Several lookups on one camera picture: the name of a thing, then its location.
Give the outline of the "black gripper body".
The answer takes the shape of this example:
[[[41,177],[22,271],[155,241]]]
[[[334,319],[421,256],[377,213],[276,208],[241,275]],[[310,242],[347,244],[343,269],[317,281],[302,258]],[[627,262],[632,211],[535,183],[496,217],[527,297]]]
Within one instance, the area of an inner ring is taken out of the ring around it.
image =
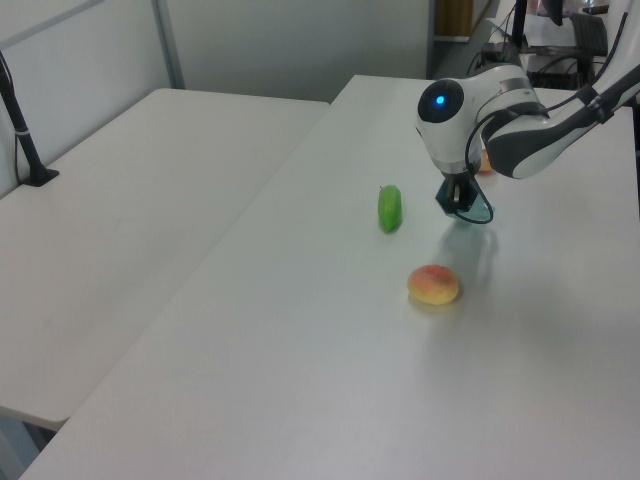
[[[475,186],[475,176],[469,172],[445,174],[444,181],[449,181],[451,183],[453,193],[452,201],[456,201],[456,186],[458,184],[472,183]]]

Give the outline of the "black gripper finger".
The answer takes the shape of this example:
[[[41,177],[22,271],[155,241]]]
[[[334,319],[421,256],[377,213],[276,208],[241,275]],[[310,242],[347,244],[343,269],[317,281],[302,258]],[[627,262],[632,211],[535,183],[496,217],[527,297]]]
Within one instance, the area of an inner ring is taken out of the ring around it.
[[[469,211],[477,197],[477,188],[472,183],[458,184],[456,186],[456,209]]]
[[[451,183],[449,181],[444,181],[438,189],[435,199],[445,214],[452,214],[454,212],[452,196]]]

